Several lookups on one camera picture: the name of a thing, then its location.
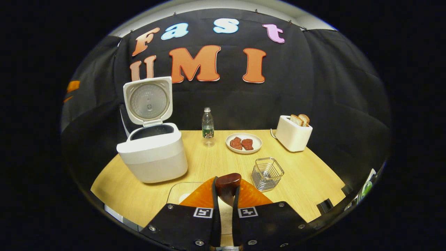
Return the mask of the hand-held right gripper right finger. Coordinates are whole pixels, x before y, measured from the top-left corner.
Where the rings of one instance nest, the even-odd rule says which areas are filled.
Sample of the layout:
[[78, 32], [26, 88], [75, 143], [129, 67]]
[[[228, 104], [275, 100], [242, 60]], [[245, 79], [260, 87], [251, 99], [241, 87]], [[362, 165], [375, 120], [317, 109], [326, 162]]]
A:
[[272, 202], [245, 180], [240, 181], [233, 204], [233, 242], [241, 251], [296, 251], [315, 234], [287, 202]]

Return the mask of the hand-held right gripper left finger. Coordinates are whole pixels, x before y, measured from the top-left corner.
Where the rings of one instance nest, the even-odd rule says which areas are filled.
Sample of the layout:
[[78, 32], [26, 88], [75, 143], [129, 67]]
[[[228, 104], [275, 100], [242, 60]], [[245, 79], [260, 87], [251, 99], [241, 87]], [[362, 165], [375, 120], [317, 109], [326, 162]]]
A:
[[216, 179], [202, 183], [180, 204], [165, 204], [141, 234], [169, 250], [215, 250], [221, 244]]

